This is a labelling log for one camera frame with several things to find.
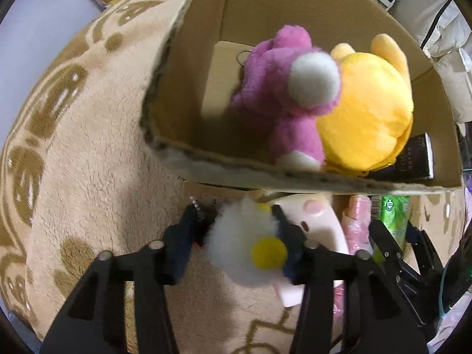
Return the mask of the green tissue pack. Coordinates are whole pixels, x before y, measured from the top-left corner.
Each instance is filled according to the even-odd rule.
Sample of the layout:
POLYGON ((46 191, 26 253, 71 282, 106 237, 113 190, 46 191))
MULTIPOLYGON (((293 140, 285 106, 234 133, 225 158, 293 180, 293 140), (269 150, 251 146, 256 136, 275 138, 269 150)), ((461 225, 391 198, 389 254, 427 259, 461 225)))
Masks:
POLYGON ((371 221, 382 221, 403 251, 409 221, 409 196, 371 196, 371 221))

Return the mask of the pink plastic tissue pack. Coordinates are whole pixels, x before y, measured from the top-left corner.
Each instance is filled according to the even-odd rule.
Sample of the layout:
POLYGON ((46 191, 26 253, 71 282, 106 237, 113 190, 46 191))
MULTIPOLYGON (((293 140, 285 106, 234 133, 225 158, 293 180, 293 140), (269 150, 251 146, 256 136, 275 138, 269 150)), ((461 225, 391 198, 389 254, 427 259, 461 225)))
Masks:
POLYGON ((333 196, 331 205, 340 221, 349 254, 358 250, 373 253, 370 242, 371 199, 365 195, 333 196))

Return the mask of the pink roll plush pillow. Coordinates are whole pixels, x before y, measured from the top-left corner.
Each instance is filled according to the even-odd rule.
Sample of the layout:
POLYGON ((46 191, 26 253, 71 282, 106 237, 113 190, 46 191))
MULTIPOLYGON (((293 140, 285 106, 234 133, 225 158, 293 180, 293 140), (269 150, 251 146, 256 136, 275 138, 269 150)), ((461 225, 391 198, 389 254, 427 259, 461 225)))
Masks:
MULTIPOLYGON (((269 201, 267 205, 280 205, 288 221, 297 225, 308 239, 316 240, 330 251, 349 254, 344 232, 328 196, 292 194, 269 201)), ((284 307, 301 304, 303 285, 290 284, 283 278, 273 282, 273 287, 284 307)))

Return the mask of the black tissue pack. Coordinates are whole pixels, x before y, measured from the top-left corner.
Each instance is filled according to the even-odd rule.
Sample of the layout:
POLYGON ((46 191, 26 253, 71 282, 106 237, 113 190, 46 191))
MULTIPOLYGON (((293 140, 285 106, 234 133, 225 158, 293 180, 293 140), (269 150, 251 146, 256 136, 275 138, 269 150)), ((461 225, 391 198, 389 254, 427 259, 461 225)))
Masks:
POLYGON ((435 177, 432 143, 428 133, 411 137, 393 165, 369 172, 368 178, 390 182, 429 181, 435 177))

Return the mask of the white fluffy plush toy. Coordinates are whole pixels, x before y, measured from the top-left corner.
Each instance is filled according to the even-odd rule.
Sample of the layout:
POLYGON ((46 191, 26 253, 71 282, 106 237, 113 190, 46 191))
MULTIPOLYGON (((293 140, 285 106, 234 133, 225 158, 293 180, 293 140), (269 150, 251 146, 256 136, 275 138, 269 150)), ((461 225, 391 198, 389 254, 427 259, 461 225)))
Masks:
POLYGON ((288 250, 268 205, 249 197, 221 207, 204 250, 208 261, 244 287, 263 287, 282 275, 288 250))

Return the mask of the yellow bear plush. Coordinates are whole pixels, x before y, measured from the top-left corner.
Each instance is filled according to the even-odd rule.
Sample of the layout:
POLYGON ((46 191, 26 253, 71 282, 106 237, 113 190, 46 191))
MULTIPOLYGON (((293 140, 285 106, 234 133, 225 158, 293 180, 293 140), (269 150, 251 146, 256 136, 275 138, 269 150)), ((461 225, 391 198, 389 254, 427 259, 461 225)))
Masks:
POLYGON ((365 177, 393 165, 409 140, 414 101, 407 57, 386 34, 372 39, 369 52, 340 43, 330 55, 342 91, 337 106, 317 119, 323 169, 365 177))

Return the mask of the beige patterned rug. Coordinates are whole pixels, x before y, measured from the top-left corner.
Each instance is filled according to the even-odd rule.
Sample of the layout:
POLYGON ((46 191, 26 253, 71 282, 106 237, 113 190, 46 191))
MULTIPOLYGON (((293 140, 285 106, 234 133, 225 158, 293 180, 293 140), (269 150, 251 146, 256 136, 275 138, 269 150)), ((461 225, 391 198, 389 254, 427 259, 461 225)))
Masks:
MULTIPOLYGON (((7 137, 1 297, 41 343, 97 254, 133 253, 182 214, 186 184, 138 128, 154 54, 182 1, 124 0, 101 14, 46 69, 7 137)), ((471 220, 465 190, 411 198, 411 221, 443 263, 471 220)), ((167 292, 180 353, 289 352, 299 307, 284 309, 271 286, 233 284, 201 250, 167 292)))

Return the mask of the cardboard box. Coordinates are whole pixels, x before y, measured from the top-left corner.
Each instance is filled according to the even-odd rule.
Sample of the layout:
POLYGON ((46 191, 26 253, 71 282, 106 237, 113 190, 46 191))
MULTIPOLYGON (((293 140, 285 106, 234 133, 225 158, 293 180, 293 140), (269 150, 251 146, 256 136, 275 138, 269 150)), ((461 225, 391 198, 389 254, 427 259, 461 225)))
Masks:
POLYGON ((462 185, 442 80, 374 0, 185 0, 140 128, 189 181, 332 194, 462 185))

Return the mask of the pink purple plush toy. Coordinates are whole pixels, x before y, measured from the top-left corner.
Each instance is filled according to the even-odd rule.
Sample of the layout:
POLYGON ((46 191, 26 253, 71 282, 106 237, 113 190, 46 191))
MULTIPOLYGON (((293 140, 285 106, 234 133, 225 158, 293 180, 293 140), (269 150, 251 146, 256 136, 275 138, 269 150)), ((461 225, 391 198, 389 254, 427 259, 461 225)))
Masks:
POLYGON ((337 62, 306 29, 285 25, 251 50, 230 107, 267 143, 276 165, 317 172, 325 154, 316 120, 337 106, 341 91, 337 62))

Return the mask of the cream padded chair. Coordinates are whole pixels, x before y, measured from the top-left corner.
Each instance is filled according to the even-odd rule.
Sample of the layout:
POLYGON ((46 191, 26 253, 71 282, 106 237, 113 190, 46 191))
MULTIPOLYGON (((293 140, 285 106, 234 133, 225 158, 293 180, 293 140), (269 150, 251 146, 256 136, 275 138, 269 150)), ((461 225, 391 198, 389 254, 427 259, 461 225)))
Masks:
POLYGON ((471 28, 454 0, 396 0, 390 13, 433 62, 454 120, 471 121, 471 28))

